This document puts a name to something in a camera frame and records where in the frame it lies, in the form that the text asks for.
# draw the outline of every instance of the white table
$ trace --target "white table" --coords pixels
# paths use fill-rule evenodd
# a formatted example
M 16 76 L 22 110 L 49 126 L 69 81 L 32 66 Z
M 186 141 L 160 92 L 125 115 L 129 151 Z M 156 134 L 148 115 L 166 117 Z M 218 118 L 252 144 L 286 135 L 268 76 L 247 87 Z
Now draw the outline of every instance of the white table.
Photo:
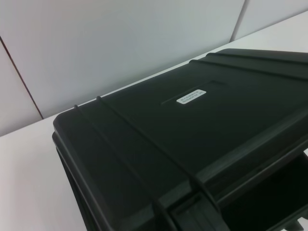
M 212 52 L 225 48 L 308 52 L 307 24 L 305 12 Z M 1 231 L 86 230 L 51 139 L 55 117 L 0 137 Z

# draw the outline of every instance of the black plastic surface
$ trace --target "black plastic surface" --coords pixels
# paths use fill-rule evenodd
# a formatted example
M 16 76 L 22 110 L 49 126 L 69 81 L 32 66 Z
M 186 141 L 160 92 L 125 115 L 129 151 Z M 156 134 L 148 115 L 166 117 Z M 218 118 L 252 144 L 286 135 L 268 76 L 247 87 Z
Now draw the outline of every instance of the black plastic surface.
M 220 220 L 308 147 L 307 62 L 227 49 L 60 114 L 53 138 L 93 227 L 187 231 L 172 210 L 198 193 Z

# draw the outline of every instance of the panel seam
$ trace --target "panel seam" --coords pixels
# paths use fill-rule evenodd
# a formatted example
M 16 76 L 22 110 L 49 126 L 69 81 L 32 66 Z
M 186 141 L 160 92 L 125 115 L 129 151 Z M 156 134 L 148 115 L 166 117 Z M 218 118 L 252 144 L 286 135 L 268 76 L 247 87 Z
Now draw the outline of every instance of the panel seam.
M 11 57 L 11 55 L 10 55 L 10 53 L 9 53 L 9 50 L 8 50 L 7 47 L 5 46 L 4 41 L 3 41 L 3 39 L 1 38 L 1 36 L 0 36 L 0 41 L 1 41 L 1 43 L 2 43 L 2 45 L 3 45 L 3 47 L 4 47 L 4 49 L 5 49 L 5 51 L 6 51 L 6 53 L 7 53 L 7 55 L 9 56 L 9 58 L 10 58 L 12 64 L 13 64 L 13 66 L 14 66 L 14 68 L 15 68 L 15 70 L 16 70 L 16 72 L 17 72 L 17 74 L 18 74 L 18 76 L 19 76 L 19 78 L 20 78 L 20 80 L 21 80 L 21 82 L 23 83 L 23 85 L 24 85 L 26 91 L 28 92 L 28 95 L 30 96 L 30 98 L 31 98 L 31 100 L 32 100 L 32 103 L 34 104 L 36 110 L 38 111 L 39 116 L 40 116 L 42 119 L 44 119 L 44 117 L 43 117 L 42 113 L 40 112 L 40 110 L 39 110 L 39 108 L 38 108 L 36 102 L 35 102 L 34 99 L 33 99 L 33 96 L 32 96 L 31 93 L 30 93 L 30 91 L 29 91 L 29 89 L 28 89 L 26 83 L 24 82 L 24 80 L 23 80 L 23 78 L 22 78 L 20 72 L 18 71 L 15 62 L 14 62 L 13 58 Z

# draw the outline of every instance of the plastic case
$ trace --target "plastic case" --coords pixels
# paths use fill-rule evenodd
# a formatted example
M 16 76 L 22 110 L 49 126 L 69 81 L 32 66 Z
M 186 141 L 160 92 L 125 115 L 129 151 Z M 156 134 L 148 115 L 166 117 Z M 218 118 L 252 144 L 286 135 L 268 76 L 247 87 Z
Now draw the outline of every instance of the plastic case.
M 57 116 L 88 231 L 300 230 L 308 54 L 226 49 Z

